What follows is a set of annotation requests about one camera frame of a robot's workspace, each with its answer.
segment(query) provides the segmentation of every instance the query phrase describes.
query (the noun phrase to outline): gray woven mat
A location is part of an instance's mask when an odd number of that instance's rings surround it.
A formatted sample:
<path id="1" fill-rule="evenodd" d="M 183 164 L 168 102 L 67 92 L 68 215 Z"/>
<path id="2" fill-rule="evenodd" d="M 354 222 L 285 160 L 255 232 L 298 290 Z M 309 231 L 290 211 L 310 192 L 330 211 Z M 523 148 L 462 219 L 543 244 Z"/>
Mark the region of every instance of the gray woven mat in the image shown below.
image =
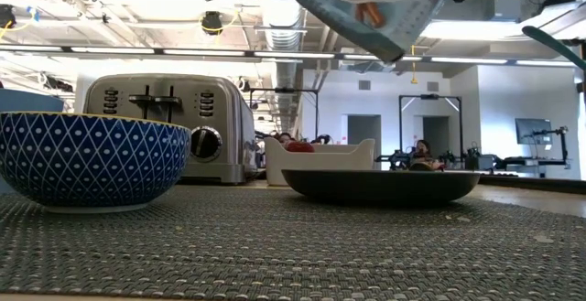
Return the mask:
<path id="1" fill-rule="evenodd" d="M 585 228 L 475 199 L 391 210 L 176 187 L 145 210 L 71 216 L 0 196 L 0 293 L 583 301 Z"/>

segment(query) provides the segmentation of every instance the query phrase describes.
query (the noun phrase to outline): door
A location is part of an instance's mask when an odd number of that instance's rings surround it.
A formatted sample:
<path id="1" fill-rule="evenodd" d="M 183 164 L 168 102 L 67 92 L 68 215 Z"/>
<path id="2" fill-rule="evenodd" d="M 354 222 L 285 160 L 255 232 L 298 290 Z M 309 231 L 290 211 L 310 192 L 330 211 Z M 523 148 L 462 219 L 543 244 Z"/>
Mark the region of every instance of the door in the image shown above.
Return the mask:
<path id="1" fill-rule="evenodd" d="M 434 157 L 450 150 L 450 117 L 423 117 L 423 138 Z"/>
<path id="2" fill-rule="evenodd" d="M 381 155 L 381 138 L 380 115 L 348 115 L 348 145 L 374 139 L 374 158 L 377 158 Z M 381 169 L 381 163 L 374 163 L 374 169 Z"/>

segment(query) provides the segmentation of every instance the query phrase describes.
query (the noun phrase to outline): stainless steel toaster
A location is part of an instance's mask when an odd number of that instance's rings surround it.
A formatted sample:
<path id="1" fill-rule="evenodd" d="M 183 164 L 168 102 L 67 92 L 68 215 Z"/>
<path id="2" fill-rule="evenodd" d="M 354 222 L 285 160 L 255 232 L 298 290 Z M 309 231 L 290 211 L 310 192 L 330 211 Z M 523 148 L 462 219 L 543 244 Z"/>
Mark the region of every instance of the stainless steel toaster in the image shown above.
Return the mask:
<path id="1" fill-rule="evenodd" d="M 184 178 L 237 184 L 256 173 L 253 113 L 226 79 L 167 73 L 101 77 L 88 89 L 83 111 L 188 127 L 191 157 Z"/>

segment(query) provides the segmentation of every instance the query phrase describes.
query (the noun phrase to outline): plastic bag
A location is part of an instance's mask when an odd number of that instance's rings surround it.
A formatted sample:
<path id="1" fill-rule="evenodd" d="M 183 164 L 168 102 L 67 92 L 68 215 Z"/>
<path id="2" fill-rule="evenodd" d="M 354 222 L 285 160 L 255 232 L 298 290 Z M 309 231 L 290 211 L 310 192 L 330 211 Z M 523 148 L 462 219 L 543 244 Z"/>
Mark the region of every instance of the plastic bag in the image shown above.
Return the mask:
<path id="1" fill-rule="evenodd" d="M 400 59 L 445 0 L 297 0 L 323 23 L 385 62 Z"/>

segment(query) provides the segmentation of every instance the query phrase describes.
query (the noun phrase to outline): dark oval dish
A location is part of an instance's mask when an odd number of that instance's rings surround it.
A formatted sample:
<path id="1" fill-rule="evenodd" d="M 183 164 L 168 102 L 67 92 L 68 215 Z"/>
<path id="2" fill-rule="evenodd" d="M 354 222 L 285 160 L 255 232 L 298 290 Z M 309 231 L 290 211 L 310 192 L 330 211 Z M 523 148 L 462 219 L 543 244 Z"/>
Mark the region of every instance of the dark oval dish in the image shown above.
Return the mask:
<path id="1" fill-rule="evenodd" d="M 462 198 L 478 184 L 469 172 L 389 172 L 283 169 L 298 193 L 326 201 L 376 201 L 396 205 L 436 205 Z"/>

